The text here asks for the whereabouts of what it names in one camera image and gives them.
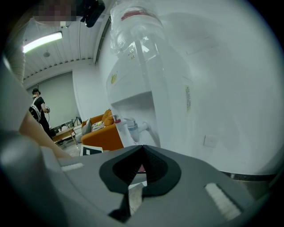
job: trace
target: water bottle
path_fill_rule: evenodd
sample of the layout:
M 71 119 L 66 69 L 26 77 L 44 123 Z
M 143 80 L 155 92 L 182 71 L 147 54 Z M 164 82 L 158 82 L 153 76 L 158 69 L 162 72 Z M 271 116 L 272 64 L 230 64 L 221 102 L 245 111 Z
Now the water bottle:
M 120 56 L 135 40 L 154 33 L 166 39 L 163 25 L 150 0 L 119 0 L 110 11 L 111 49 Z

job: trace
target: orange cushion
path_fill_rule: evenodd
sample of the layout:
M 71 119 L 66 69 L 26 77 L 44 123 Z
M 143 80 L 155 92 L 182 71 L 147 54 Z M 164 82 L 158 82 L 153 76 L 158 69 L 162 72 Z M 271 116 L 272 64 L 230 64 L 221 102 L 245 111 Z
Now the orange cushion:
M 107 118 L 106 118 L 106 119 L 104 120 L 104 122 L 103 122 L 103 124 L 104 124 L 105 126 L 109 126 L 109 125 L 112 125 L 112 124 L 114 123 L 114 118 L 111 117 L 111 115 L 112 115 L 112 112 L 110 111 L 110 112 L 108 113 Z
M 103 117 L 102 117 L 102 121 L 105 121 L 105 119 L 107 118 L 109 112 L 110 112 L 110 110 L 106 110 L 105 111 L 105 113 L 103 114 Z

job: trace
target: black shirt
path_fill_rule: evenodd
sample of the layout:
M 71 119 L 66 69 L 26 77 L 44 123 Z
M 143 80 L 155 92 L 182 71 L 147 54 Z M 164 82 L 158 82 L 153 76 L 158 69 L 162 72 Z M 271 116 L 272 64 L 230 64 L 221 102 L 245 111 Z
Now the black shirt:
M 40 111 L 40 116 L 41 116 L 41 119 L 40 121 L 46 121 L 46 118 L 45 118 L 45 115 L 44 115 L 44 112 L 43 110 L 41 109 L 41 104 L 44 103 L 44 100 L 42 97 L 39 97 L 36 101 L 35 101 L 35 106 L 39 109 Z

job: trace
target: orange sofa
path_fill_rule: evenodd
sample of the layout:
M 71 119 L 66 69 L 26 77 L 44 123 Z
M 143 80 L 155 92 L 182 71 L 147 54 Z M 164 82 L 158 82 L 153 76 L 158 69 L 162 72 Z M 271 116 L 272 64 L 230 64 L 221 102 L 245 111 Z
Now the orange sofa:
M 105 119 L 107 118 L 106 113 L 91 118 L 91 124 L 99 121 L 105 121 Z M 87 121 L 84 121 L 82 123 L 82 127 L 86 124 L 86 122 Z M 111 125 L 106 126 L 105 128 L 83 135 L 81 142 L 83 145 L 102 147 L 103 150 L 113 151 L 123 148 L 122 142 L 113 121 Z

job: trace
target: white wall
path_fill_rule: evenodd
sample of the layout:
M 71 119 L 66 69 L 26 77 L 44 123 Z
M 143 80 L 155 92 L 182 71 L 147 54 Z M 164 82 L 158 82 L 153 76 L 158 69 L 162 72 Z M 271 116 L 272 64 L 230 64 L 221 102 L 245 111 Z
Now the white wall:
M 31 97 L 33 88 L 28 90 Z M 72 74 L 66 74 L 43 82 L 39 84 L 39 90 L 45 105 L 51 109 L 49 125 L 52 128 L 80 116 L 74 96 Z
M 73 85 L 82 121 L 104 114 L 110 108 L 99 70 L 93 64 L 73 68 Z
M 41 83 L 42 81 L 49 80 L 53 77 L 56 77 L 56 76 L 59 76 L 65 73 L 71 73 L 74 66 L 78 66 L 80 64 L 88 64 L 88 63 L 93 63 L 93 59 L 85 59 L 85 60 L 67 62 L 64 64 L 60 64 L 57 66 L 47 68 L 45 70 L 42 70 L 36 73 L 35 76 L 30 76 L 29 78 L 26 78 L 24 80 L 23 86 L 26 89 L 30 89 L 31 87 L 36 86 L 38 83 Z
M 284 159 L 283 61 L 269 28 L 245 3 L 154 2 L 193 77 L 198 117 L 188 155 L 221 171 L 276 173 Z M 107 35 L 99 59 L 104 86 L 117 60 Z M 217 136 L 216 148 L 203 146 L 206 134 Z

